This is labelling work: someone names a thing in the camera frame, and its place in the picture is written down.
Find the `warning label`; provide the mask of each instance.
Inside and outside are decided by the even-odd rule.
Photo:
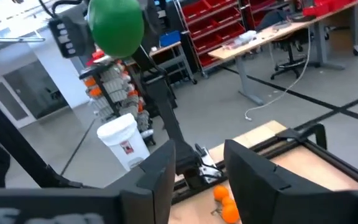
[[[122,149],[127,155],[134,152],[134,148],[132,148],[131,144],[129,144],[129,141],[123,141],[119,145],[122,147]]]

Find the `orange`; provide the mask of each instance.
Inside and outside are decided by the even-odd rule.
[[[102,95],[102,91],[100,90],[99,87],[93,88],[91,91],[89,91],[89,94],[91,96],[100,96]]]
[[[222,218],[226,223],[236,223],[240,219],[240,214],[236,205],[230,204],[223,206]]]
[[[226,205],[235,205],[235,201],[233,199],[230,198],[230,196],[226,196],[222,199],[222,205],[226,206]]]
[[[229,190],[222,185],[218,185],[214,188],[214,198],[217,201],[221,201],[224,197],[229,196]]]

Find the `office chair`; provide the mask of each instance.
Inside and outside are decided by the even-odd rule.
[[[257,32],[259,32],[279,22],[285,21],[287,19],[287,15],[288,13],[283,10],[270,11],[265,15],[265,17],[255,29]],[[274,80],[276,76],[284,74],[288,71],[293,71],[296,75],[296,78],[300,77],[301,74],[297,68],[305,66],[306,56],[294,59],[292,45],[296,46],[297,51],[302,52],[303,47],[301,45],[307,43],[308,39],[308,29],[301,29],[272,42],[272,44],[277,45],[281,49],[288,52],[288,62],[283,64],[276,64],[276,72],[270,76],[271,80]],[[315,62],[309,62],[308,66],[318,67],[319,64]]]

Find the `desk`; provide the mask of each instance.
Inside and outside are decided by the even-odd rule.
[[[285,129],[286,127],[280,123],[271,121],[234,138],[234,140],[246,147],[252,147]],[[222,144],[209,150],[214,162],[223,160],[223,148],[224,145]],[[305,147],[297,147],[275,157],[272,161],[328,189],[358,190],[358,182],[337,170]],[[229,187],[229,182],[226,181],[223,185]],[[214,202],[212,189],[205,190],[198,195],[172,206],[169,224],[224,224],[219,215],[211,214],[215,208],[216,204]]]
[[[284,37],[288,34],[292,34],[293,32],[307,28],[311,25],[314,25],[314,40],[316,42],[316,48],[317,48],[317,62],[322,67],[327,67],[331,69],[336,70],[343,70],[344,67],[342,65],[335,65],[333,63],[328,62],[327,58],[327,50],[326,50],[326,41],[324,38],[324,24],[323,19],[336,14],[340,11],[343,11],[345,9],[352,8],[352,24],[351,29],[353,33],[353,41],[355,48],[358,46],[358,10],[356,8],[358,4],[358,0],[355,2],[352,2],[348,5],[346,5],[344,8],[332,12],[329,14],[326,14],[324,16],[318,17],[312,21],[309,22],[293,22],[289,27],[286,27],[284,29],[280,29],[278,32],[274,32],[271,27],[266,28],[262,30],[257,35],[257,39],[249,42],[248,44],[238,47],[234,50],[224,50],[222,47],[219,49],[216,49],[208,55],[212,57],[219,58],[221,60],[230,60],[233,59],[236,61],[236,67],[237,71],[239,72],[240,78],[241,78],[241,84],[242,84],[242,90],[241,94],[243,94],[245,97],[256,103],[257,105],[261,106],[263,105],[263,101],[256,95],[254,95],[254,91],[249,84],[249,79],[247,77],[246,68],[244,66],[244,62],[241,59],[241,55],[250,52],[251,50],[264,45],[271,43],[274,40],[277,40],[281,37]]]

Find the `red storage bin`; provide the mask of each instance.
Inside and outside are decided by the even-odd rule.
[[[200,56],[200,63],[202,67],[205,67],[207,65],[211,65],[212,63],[216,62],[217,58],[211,57],[208,54],[203,54]]]
[[[306,7],[302,10],[304,16],[315,16],[316,10],[314,7]]]
[[[250,1],[252,11],[262,9],[263,7],[269,6],[275,3],[276,0],[253,0]]]
[[[329,4],[321,4],[319,6],[315,6],[314,7],[314,12],[316,14],[317,17],[319,16],[323,16],[325,14],[328,14],[329,13]]]
[[[207,35],[206,37],[202,37],[196,41],[194,41],[194,45],[196,47],[197,52],[202,52],[210,47],[214,47],[222,42],[222,38],[216,34]]]
[[[207,14],[210,9],[211,6],[205,0],[200,0],[196,3],[182,7],[186,21],[191,21],[198,18],[199,16]]]
[[[240,23],[235,23],[233,25],[229,25],[218,31],[218,35],[222,37],[223,41],[227,41],[233,37],[237,37],[240,34],[243,34],[246,30]]]
[[[221,26],[228,22],[232,22],[240,17],[240,12],[236,8],[230,8],[220,13],[217,13],[213,16],[213,19],[218,23],[219,26]]]
[[[237,0],[206,0],[206,2],[212,7],[213,10],[219,9],[220,7],[232,4]]]
[[[191,37],[197,37],[198,35],[213,30],[218,23],[213,19],[205,19],[189,26]]]
[[[342,9],[348,3],[349,1],[345,1],[345,0],[330,0],[328,1],[329,10],[331,12],[336,12]]]

